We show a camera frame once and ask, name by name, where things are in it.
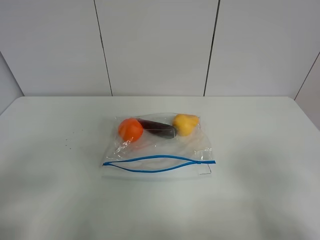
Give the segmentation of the clear zip bag blue seal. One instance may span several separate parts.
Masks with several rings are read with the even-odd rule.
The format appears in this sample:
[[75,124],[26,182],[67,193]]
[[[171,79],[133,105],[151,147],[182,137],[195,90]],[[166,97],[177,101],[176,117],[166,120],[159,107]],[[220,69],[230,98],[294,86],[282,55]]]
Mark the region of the clear zip bag blue seal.
[[199,117],[199,123],[188,136],[177,134],[175,138],[167,139],[143,130],[142,136],[137,141],[125,142],[118,134],[118,126],[125,119],[144,119],[173,126],[173,119],[178,114],[186,113],[117,116],[109,120],[112,131],[100,164],[107,170],[107,175],[123,176],[125,173],[158,177],[210,175],[216,161],[211,142],[201,126],[198,115],[195,116]]

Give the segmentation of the dark purple eggplant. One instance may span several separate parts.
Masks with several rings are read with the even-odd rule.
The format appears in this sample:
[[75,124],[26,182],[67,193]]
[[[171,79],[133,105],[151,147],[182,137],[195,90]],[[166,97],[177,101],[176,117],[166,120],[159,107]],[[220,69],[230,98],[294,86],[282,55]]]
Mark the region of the dark purple eggplant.
[[137,121],[141,124],[142,128],[154,136],[158,136],[165,139],[173,139],[177,136],[177,129],[169,124],[145,120],[137,118]]

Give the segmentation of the yellow pear fruit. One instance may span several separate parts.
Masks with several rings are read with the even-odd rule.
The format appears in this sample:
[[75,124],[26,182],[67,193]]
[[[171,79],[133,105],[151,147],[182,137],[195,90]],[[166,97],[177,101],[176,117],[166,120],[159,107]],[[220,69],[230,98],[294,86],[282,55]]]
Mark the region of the yellow pear fruit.
[[177,129],[179,136],[186,137],[194,131],[199,121],[200,119],[196,115],[177,114],[173,119],[172,125]]

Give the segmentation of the orange round fruit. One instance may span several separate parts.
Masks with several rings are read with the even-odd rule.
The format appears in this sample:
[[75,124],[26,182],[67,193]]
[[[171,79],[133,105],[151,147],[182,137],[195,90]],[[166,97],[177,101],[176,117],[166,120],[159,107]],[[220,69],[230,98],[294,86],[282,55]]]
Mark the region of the orange round fruit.
[[124,142],[136,142],[143,134],[143,127],[135,118],[127,118],[118,126],[118,135]]

